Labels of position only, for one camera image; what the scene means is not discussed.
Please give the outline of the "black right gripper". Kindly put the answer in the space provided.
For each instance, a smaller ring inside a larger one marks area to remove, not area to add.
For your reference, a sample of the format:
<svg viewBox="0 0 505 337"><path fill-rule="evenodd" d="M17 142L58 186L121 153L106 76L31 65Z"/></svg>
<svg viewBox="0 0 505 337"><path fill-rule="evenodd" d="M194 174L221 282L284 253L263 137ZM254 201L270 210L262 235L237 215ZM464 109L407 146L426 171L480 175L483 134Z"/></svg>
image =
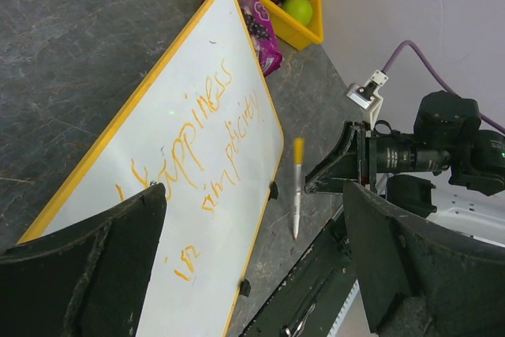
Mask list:
<svg viewBox="0 0 505 337"><path fill-rule="evenodd" d="M378 174L431 172L440 174L451 165L450 152L401 133L389 123L382 133L359 122L346 122L338 143L305 177L306 193L342 194L347 182L376 190Z"/></svg>

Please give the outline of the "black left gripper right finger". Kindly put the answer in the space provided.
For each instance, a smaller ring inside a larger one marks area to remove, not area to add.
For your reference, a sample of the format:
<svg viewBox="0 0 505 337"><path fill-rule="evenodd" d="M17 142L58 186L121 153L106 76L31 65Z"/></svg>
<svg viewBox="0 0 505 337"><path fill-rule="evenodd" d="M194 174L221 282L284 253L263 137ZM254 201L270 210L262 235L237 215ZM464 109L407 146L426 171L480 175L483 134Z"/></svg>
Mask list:
<svg viewBox="0 0 505 337"><path fill-rule="evenodd" d="M348 182L346 231L370 331L419 298L440 336L504 334L504 249L441 227Z"/></svg>

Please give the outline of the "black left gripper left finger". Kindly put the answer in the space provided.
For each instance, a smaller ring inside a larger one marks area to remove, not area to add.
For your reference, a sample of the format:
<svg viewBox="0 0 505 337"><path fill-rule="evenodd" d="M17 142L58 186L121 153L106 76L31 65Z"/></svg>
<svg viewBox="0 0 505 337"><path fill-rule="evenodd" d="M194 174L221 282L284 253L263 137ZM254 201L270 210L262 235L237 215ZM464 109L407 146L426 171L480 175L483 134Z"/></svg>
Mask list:
<svg viewBox="0 0 505 337"><path fill-rule="evenodd" d="M151 185L1 253L3 336L134 336L166 215Z"/></svg>

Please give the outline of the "white marker pen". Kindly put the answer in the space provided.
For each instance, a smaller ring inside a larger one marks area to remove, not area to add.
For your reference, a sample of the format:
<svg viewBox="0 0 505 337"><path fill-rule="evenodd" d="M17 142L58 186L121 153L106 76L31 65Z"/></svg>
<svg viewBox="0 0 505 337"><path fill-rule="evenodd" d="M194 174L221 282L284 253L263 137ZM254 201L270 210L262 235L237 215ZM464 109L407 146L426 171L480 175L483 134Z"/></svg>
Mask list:
<svg viewBox="0 0 505 337"><path fill-rule="evenodd" d="M304 146L305 146L305 140L302 137L297 137L294 140L294 184L295 184L294 217L293 217L294 240L297 240L297 236L299 233L299 223L301 215L301 187L302 187L301 174L304 158Z"/></svg>

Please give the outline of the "yellow framed whiteboard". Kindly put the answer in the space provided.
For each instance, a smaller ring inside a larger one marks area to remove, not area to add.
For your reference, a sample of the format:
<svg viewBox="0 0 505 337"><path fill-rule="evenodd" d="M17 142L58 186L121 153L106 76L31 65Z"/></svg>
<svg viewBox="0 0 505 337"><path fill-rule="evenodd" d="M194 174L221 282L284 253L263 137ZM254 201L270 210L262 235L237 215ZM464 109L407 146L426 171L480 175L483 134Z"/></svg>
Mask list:
<svg viewBox="0 0 505 337"><path fill-rule="evenodd" d="M205 0L23 235L159 184L138 336L224 336L284 146L238 0Z"/></svg>

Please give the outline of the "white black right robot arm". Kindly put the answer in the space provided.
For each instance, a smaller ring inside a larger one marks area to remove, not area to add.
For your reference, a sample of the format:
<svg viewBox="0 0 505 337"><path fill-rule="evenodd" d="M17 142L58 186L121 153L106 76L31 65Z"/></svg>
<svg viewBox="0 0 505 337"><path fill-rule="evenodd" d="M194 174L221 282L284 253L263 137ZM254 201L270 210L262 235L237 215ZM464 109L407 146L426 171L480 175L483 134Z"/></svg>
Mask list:
<svg viewBox="0 0 505 337"><path fill-rule="evenodd" d="M390 203L482 242L504 244L504 209L437 189L421 173L492 197L504 191L504 135L481 128L473 99L426 95L412 133L379 120L347 122L339 142L305 178L307 193L341 194L355 182Z"/></svg>

